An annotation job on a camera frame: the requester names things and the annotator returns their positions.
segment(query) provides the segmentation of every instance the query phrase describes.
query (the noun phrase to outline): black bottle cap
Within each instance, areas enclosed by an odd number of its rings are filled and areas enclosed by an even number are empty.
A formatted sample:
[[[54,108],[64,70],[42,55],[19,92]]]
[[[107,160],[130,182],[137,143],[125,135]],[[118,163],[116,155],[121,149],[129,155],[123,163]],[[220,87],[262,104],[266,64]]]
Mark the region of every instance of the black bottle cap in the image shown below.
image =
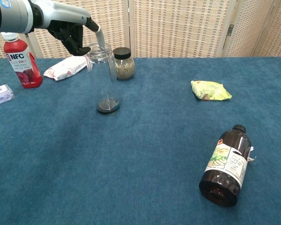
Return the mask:
[[[243,126],[243,125],[240,125],[240,124],[237,124],[233,127],[233,129],[236,129],[236,130],[241,130],[243,131],[244,133],[246,132],[246,128]]]
[[[125,60],[131,57],[131,50],[130,48],[121,47],[115,48],[113,50],[114,57],[118,60]]]

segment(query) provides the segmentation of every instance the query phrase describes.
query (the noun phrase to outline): bottle label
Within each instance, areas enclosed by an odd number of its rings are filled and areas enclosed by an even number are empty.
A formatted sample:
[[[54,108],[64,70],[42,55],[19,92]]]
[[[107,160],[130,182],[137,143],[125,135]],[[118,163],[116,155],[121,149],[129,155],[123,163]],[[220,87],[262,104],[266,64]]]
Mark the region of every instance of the bottle label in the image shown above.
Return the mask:
[[[218,170],[227,173],[239,183],[241,188],[246,168],[247,160],[241,156],[241,153],[237,149],[223,144],[220,139],[205,171]]]
[[[27,47],[23,52],[7,53],[6,56],[23,84],[34,83],[34,74]]]

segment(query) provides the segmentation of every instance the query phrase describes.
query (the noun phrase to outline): bottle cap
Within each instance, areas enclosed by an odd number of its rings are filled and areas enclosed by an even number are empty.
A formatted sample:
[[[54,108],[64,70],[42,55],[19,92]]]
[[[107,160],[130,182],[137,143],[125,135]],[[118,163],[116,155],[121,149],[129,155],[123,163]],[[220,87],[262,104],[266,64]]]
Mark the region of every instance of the bottle cap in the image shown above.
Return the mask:
[[[243,131],[244,133],[246,132],[246,128],[243,126],[243,125],[240,125],[240,124],[237,124],[233,127],[233,129],[236,129],[236,130],[241,130]]]
[[[19,38],[19,35],[17,33],[1,32],[1,35],[2,35],[3,39],[6,41],[16,40]]]
[[[121,47],[113,50],[114,57],[118,60],[125,60],[131,57],[130,48]]]

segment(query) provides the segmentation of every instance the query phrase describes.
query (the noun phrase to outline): blue tablecloth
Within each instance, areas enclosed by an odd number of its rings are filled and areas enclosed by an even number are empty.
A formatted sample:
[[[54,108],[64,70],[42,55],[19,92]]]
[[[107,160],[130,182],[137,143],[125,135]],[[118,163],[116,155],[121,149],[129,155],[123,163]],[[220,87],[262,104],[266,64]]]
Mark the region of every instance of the blue tablecloth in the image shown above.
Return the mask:
[[[59,59],[38,59],[43,74]],[[281,225],[281,58],[135,59],[120,109],[99,114],[87,70],[24,89],[0,60],[1,224]],[[191,80],[223,83],[200,101]],[[199,181],[220,135],[243,124],[257,156],[238,203],[205,199]]]

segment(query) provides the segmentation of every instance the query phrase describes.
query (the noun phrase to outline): black lid jar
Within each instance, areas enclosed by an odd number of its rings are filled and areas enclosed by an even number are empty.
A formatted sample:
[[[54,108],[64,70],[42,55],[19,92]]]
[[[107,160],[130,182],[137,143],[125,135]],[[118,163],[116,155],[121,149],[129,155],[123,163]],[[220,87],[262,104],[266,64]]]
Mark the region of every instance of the black lid jar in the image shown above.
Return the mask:
[[[113,50],[117,78],[120,80],[129,79],[134,75],[135,64],[131,56],[131,50],[126,47],[120,47]]]

